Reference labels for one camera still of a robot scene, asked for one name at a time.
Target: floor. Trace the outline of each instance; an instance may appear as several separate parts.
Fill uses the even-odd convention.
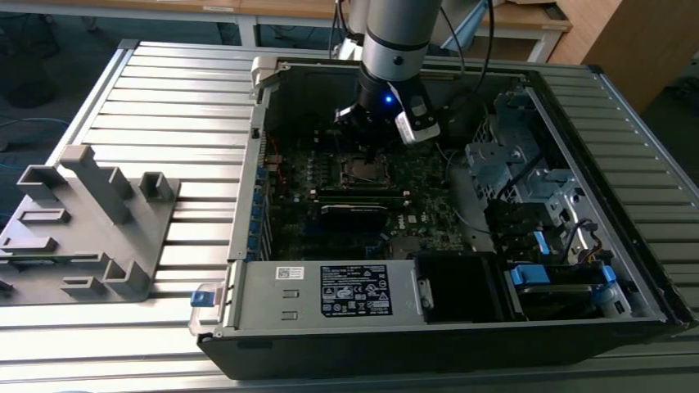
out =
[[[44,65],[59,87],[58,97],[48,104],[31,110],[16,109],[0,99],[0,116],[50,117],[70,121],[123,38],[222,44],[221,30],[215,23],[99,18],[98,26],[99,29],[91,33],[79,17],[55,17],[51,30],[62,51],[44,60]],[[238,29],[234,26],[229,30],[225,30],[229,33],[225,36],[227,42],[239,44]],[[263,26],[262,44],[274,47],[326,49],[329,30]],[[690,104],[666,92],[655,100],[643,118],[697,181],[697,144],[687,143],[687,138],[694,138],[694,133],[699,130],[697,111],[693,113]],[[63,135],[63,129],[60,124],[54,123],[19,123],[7,127],[0,125],[0,147],[2,141],[11,143],[10,149],[0,152],[0,165],[22,168],[44,163]],[[22,170],[0,166],[0,227],[22,199],[15,187],[20,175]]]

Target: barcode sticker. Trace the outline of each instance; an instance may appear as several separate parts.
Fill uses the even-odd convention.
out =
[[[303,280],[305,268],[301,266],[278,267],[275,276],[278,280]]]

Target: motherboard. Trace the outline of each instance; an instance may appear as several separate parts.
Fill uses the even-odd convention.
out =
[[[465,249],[434,144],[370,156],[327,129],[269,135],[274,260],[403,260]]]

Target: table leg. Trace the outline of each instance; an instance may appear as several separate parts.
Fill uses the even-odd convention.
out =
[[[554,48],[557,47],[562,34],[563,33],[557,30],[545,33],[545,36],[537,42],[537,45],[534,45],[534,50],[529,55],[527,61],[531,61],[533,63],[546,63],[549,61],[549,57],[554,53]]]
[[[217,27],[219,28],[221,43],[223,45],[235,45],[233,23],[218,22]]]
[[[86,25],[87,31],[98,31],[98,18],[95,16],[82,16],[80,19]]]
[[[241,44],[245,47],[258,47],[258,44],[261,42],[261,31],[258,29],[257,16],[239,15],[238,29],[241,30]]]

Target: black cable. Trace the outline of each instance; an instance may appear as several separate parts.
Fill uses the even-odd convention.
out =
[[[309,32],[309,35],[306,36],[305,38],[305,45],[309,43],[309,41],[311,40],[311,36],[314,35],[314,33],[317,32],[317,27],[311,28],[311,31]]]
[[[283,27],[281,25],[275,25],[275,27],[279,29],[279,30],[283,30],[283,31],[294,31],[298,26],[294,26],[294,27]]]
[[[342,2],[343,0],[335,0],[337,3],[338,3],[338,13],[341,14],[341,22],[342,22],[342,29],[345,30],[346,32],[346,36],[347,36],[347,22],[346,22],[346,14],[342,12]]]
[[[465,223],[465,225],[467,227],[470,227],[474,231],[477,232],[481,232],[481,233],[485,233],[486,235],[493,235],[493,233],[490,233],[489,231],[486,231],[485,229],[481,229],[479,227],[474,226],[463,217],[462,215],[459,214],[459,212],[455,210],[455,215],[457,217],[459,217],[459,220]]]
[[[445,21],[447,22],[447,26],[450,27],[451,38],[455,40],[457,48],[459,49],[459,58],[462,59],[462,76],[463,76],[467,73],[467,61],[463,59],[462,44],[459,43],[459,39],[457,38],[455,27],[451,24],[450,17],[447,16],[447,12],[445,11],[445,7],[439,7],[439,11],[442,12],[442,16],[445,18]]]
[[[519,183],[522,178],[527,176],[527,174],[533,171],[534,167],[542,161],[545,158],[545,153],[539,153],[531,161],[527,162],[527,165],[525,165],[525,168],[522,168],[522,171],[517,176],[505,184],[503,188],[501,188],[501,191],[498,191],[498,195],[495,196],[495,199],[501,199],[501,197],[505,195],[505,193]]]
[[[329,36],[329,59],[333,59],[333,37],[335,35],[335,24],[338,23],[338,3],[335,3],[335,14],[333,16],[333,25],[330,26]]]
[[[483,60],[483,69],[481,70],[479,82],[477,83],[474,87],[474,93],[479,92],[481,86],[483,85],[483,81],[486,80],[486,72],[489,71],[489,65],[491,64],[493,40],[495,38],[495,9],[493,7],[493,0],[487,0],[487,2],[489,2],[489,17],[491,19],[491,23],[489,26],[489,50],[486,52],[486,59]]]
[[[570,248],[573,247],[573,241],[575,240],[575,232],[578,232],[578,229],[586,224],[593,223],[591,219],[581,219],[573,228],[570,229],[569,236],[566,237],[566,245],[563,247],[563,252],[561,253],[561,263],[563,264],[566,259],[569,258]]]

